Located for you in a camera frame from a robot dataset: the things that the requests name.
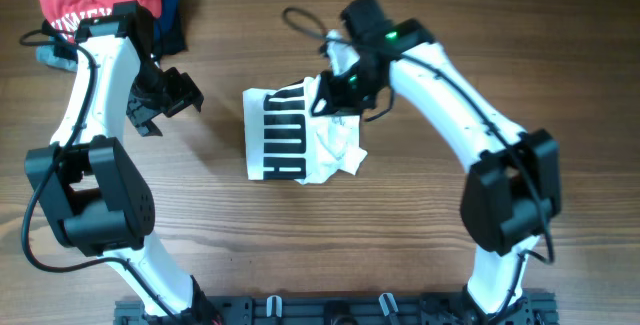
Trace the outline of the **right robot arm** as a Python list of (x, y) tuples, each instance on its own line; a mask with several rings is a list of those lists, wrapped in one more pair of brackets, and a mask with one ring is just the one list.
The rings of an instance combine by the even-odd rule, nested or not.
[(554, 297), (524, 291), (522, 280), (530, 260), (555, 260), (550, 224), (562, 208), (557, 142), (493, 107), (418, 20), (396, 23), (377, 0), (352, 1), (340, 19), (344, 35), (321, 33), (331, 67), (321, 75), (312, 115), (375, 119), (377, 95), (389, 89), (431, 123), (466, 175), (460, 216), (477, 246), (473, 272), (460, 295), (431, 312), (469, 324), (554, 322)]

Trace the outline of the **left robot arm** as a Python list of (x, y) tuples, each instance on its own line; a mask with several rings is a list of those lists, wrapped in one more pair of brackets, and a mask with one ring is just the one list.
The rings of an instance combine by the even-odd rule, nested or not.
[(152, 60), (154, 18), (135, 1), (86, 18), (66, 46), (78, 57), (64, 118), (48, 146), (27, 153), (25, 172), (58, 243), (84, 266), (108, 264), (138, 294), (150, 324), (218, 324), (222, 318), (194, 277), (155, 234), (152, 192), (125, 151), (124, 125), (155, 136), (154, 118), (200, 108), (201, 91)]

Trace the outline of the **white t-shirt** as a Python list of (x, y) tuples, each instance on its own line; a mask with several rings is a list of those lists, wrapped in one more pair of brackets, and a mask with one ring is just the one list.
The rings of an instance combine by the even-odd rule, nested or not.
[(360, 147), (357, 116), (312, 115), (320, 76), (278, 90), (243, 92), (246, 168), (252, 181), (322, 184), (343, 171), (356, 174), (367, 151)]

